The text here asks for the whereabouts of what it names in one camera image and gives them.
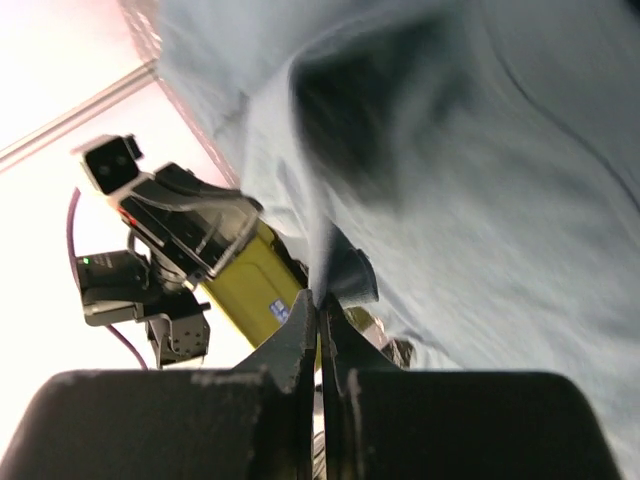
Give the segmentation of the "left upright frame post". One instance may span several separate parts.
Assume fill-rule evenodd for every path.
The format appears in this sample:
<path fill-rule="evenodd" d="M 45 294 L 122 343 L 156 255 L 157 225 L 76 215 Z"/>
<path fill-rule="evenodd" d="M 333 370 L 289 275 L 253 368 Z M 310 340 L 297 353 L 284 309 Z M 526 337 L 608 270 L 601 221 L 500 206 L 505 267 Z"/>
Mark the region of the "left upright frame post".
<path fill-rule="evenodd" d="M 81 104 L 1 150 L 1 172 L 10 170 L 113 106 L 154 83 L 156 59 L 149 60 Z"/>

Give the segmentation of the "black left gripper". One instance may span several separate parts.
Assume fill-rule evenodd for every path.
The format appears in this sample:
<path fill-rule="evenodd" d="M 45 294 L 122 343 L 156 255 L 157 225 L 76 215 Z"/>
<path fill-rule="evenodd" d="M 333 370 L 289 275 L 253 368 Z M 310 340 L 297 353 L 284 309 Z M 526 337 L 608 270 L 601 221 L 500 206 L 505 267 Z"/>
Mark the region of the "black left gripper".
<path fill-rule="evenodd" d="M 257 233 L 263 211 L 257 200 L 209 184 L 176 163 L 142 170 L 133 135 L 100 135 L 71 154 L 87 184 L 148 247 L 170 284 L 215 279 Z"/>

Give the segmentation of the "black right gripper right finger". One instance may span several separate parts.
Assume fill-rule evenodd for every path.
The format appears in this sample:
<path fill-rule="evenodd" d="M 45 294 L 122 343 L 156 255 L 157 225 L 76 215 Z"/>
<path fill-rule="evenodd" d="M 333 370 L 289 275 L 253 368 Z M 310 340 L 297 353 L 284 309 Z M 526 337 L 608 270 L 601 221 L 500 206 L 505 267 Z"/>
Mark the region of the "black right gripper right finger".
<path fill-rule="evenodd" d="M 583 393 L 545 372 L 407 371 L 319 313 L 331 479 L 616 479 Z"/>

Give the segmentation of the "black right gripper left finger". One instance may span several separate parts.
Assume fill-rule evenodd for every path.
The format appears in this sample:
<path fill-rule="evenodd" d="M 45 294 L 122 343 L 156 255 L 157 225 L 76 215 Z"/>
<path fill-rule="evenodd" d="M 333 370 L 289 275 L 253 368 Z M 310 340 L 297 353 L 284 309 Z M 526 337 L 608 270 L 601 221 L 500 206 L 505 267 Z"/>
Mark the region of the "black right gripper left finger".
<path fill-rule="evenodd" d="M 308 479 L 316 311 L 230 370 L 76 370 L 36 393 L 5 479 Z"/>

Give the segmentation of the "slate blue t shirt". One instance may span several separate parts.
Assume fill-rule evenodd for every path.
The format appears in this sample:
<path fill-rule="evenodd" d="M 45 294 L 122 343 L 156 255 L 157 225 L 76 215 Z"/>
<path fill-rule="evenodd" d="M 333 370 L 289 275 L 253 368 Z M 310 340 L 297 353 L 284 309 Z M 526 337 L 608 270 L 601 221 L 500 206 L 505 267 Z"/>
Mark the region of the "slate blue t shirt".
<path fill-rule="evenodd" d="M 159 70 L 258 200 L 369 257 L 418 368 L 573 380 L 639 475 L 635 1 L 163 1 Z"/>

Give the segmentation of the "olive green plastic bin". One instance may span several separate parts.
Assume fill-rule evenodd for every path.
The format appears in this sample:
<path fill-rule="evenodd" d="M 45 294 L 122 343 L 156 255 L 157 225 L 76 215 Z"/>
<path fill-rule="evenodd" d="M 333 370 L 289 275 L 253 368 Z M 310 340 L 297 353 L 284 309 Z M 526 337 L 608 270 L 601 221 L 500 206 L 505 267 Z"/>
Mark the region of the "olive green plastic bin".
<path fill-rule="evenodd" d="M 254 348 L 286 322 L 298 292 L 306 286 L 306 267 L 289 255 L 276 231 L 264 222 L 215 279 L 201 284 Z"/>

